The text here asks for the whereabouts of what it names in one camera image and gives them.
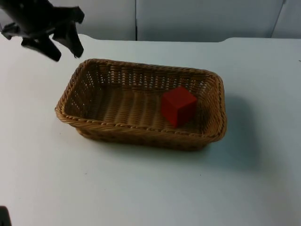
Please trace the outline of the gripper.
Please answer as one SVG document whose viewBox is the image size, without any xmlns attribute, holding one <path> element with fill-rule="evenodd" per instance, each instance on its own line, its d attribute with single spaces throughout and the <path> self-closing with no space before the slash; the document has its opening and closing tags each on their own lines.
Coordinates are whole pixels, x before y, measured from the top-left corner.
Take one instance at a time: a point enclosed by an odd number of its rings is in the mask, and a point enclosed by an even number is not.
<svg viewBox="0 0 301 226">
<path fill-rule="evenodd" d="M 80 58 L 84 48 L 79 40 L 75 23 L 82 23 L 85 14 L 80 7 L 55 7 L 53 5 L 1 5 L 0 8 L 12 19 L 1 34 L 8 40 L 21 36 L 21 46 L 41 53 L 58 62 L 61 52 L 49 37 L 39 36 L 53 33 L 53 40 L 64 45 Z"/>
</svg>

